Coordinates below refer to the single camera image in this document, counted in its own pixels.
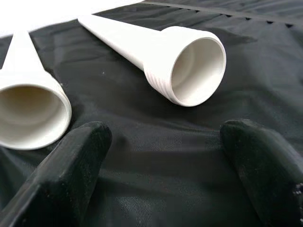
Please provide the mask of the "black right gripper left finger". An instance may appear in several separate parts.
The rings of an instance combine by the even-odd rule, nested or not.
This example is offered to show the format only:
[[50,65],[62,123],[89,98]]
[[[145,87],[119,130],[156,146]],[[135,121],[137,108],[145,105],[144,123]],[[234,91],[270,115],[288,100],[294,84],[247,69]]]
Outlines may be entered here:
[[79,227],[112,143],[103,122],[68,132],[0,213],[2,227]]

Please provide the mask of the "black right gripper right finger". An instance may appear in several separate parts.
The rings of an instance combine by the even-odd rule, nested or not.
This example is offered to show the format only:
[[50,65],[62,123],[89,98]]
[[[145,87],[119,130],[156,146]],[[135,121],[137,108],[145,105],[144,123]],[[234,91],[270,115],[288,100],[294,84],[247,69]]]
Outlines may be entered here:
[[220,128],[224,152],[265,227],[303,225],[303,157],[278,132],[248,119]]

